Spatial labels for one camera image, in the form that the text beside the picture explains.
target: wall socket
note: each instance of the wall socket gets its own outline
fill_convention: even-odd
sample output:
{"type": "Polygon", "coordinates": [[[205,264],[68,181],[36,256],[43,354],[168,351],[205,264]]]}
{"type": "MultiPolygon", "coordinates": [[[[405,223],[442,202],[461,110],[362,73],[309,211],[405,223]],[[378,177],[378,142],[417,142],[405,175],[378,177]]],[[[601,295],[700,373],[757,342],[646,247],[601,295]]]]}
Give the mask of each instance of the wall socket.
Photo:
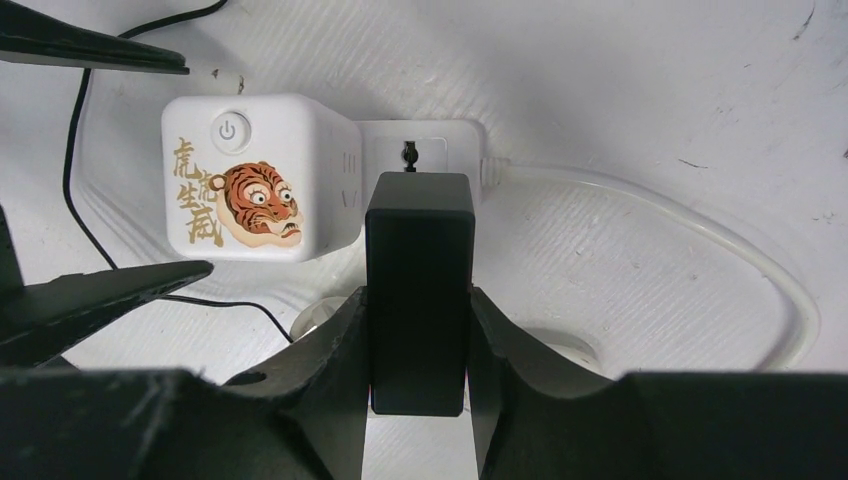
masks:
{"type": "Polygon", "coordinates": [[[356,122],[362,131],[362,164],[367,209],[384,172],[403,172],[406,142],[418,150],[417,172],[462,173],[471,184],[474,206],[481,199],[482,127],[469,120],[387,120],[356,122]]]}

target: white cable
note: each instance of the white cable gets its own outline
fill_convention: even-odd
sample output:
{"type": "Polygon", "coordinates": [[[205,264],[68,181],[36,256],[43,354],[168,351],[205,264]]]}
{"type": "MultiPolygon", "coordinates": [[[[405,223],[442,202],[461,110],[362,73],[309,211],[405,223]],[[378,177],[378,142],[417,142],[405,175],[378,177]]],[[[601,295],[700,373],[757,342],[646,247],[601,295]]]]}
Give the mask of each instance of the white cable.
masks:
{"type": "Polygon", "coordinates": [[[782,370],[797,364],[818,338],[821,317],[812,295],[780,264],[724,225],[657,192],[611,175],[574,167],[525,167],[510,165],[505,159],[483,159],[481,178],[485,187],[499,185],[504,177],[562,180],[619,194],[715,242],[762,272],[795,304],[800,321],[793,322],[779,344],[757,365],[757,370],[782,370]]]}

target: black cable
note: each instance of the black cable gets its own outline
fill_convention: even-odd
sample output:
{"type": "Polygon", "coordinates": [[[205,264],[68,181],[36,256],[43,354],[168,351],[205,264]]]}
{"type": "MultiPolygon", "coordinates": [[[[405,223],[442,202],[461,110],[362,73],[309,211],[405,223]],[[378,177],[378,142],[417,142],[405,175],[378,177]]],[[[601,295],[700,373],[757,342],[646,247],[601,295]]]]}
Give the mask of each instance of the black cable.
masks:
{"type": "MultiPolygon", "coordinates": [[[[201,8],[198,10],[192,10],[190,12],[179,13],[177,15],[172,15],[170,17],[162,18],[159,20],[154,20],[152,22],[145,23],[144,25],[140,25],[135,28],[131,28],[126,32],[118,35],[119,38],[130,39],[135,36],[141,35],[143,33],[150,32],[152,30],[156,30],[159,28],[167,27],[170,25],[174,25],[180,22],[186,22],[188,20],[194,20],[196,18],[205,17],[207,15],[211,15],[218,10],[220,10],[224,5],[227,4],[229,0],[218,0],[213,5],[210,5],[206,8],[201,8]]],[[[97,237],[91,233],[91,230],[88,229],[88,226],[83,221],[82,217],[80,217],[79,212],[77,212],[76,206],[74,206],[74,200],[71,197],[71,169],[74,164],[74,151],[76,147],[77,140],[77,132],[79,130],[79,122],[82,117],[82,107],[85,105],[85,97],[88,93],[88,85],[91,82],[91,69],[86,68],[82,73],[82,79],[80,80],[80,89],[79,93],[77,93],[77,100],[74,104],[74,112],[71,114],[71,122],[68,127],[68,142],[65,146],[65,165],[64,170],[62,171],[62,195],[65,197],[65,205],[68,207],[68,211],[71,213],[71,216],[74,218],[74,222],[80,227],[82,233],[88,238],[88,241],[91,242],[91,245],[97,249],[97,253],[103,257],[103,260],[109,264],[109,268],[112,270],[118,270],[118,265],[112,259],[109,252],[103,248],[103,245],[100,244],[100,241],[97,240],[97,237]]],[[[187,303],[190,305],[200,305],[203,307],[215,307],[215,308],[230,308],[230,307],[252,307],[256,308],[262,313],[264,313],[277,327],[277,330],[289,341],[289,343],[294,343],[291,336],[286,332],[286,329],[280,324],[277,320],[277,317],[271,313],[270,310],[265,308],[264,306],[253,303],[253,302],[219,302],[215,300],[204,300],[202,298],[194,298],[194,297],[186,297],[183,295],[165,295],[160,298],[161,300],[168,300],[171,302],[179,302],[179,303],[187,303]]]]}

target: white wall outlet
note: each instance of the white wall outlet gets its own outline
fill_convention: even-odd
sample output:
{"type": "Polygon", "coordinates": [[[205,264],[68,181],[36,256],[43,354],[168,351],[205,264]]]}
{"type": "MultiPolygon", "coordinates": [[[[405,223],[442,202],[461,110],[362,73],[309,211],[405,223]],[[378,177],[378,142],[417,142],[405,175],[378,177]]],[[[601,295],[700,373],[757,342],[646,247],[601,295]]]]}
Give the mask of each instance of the white wall outlet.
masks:
{"type": "Polygon", "coordinates": [[[406,168],[402,156],[406,142],[415,142],[418,150],[416,171],[465,174],[471,184],[474,206],[480,204],[480,161],[485,138],[480,124],[469,120],[387,120],[356,124],[362,132],[366,209],[380,175],[406,168]]]}
{"type": "Polygon", "coordinates": [[[168,240],[189,258],[305,262],[362,228],[362,133],[296,94],[180,97],[162,113],[168,240]]]}

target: power button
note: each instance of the power button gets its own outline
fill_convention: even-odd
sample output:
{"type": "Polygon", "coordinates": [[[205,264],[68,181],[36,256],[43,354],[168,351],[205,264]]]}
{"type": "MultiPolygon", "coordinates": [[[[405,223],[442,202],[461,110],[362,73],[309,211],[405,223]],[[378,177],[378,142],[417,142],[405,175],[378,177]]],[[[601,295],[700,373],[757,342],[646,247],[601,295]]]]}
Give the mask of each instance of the power button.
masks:
{"type": "Polygon", "coordinates": [[[212,143],[226,154],[241,152],[250,143],[250,123],[235,112],[220,115],[212,122],[212,143]]]}

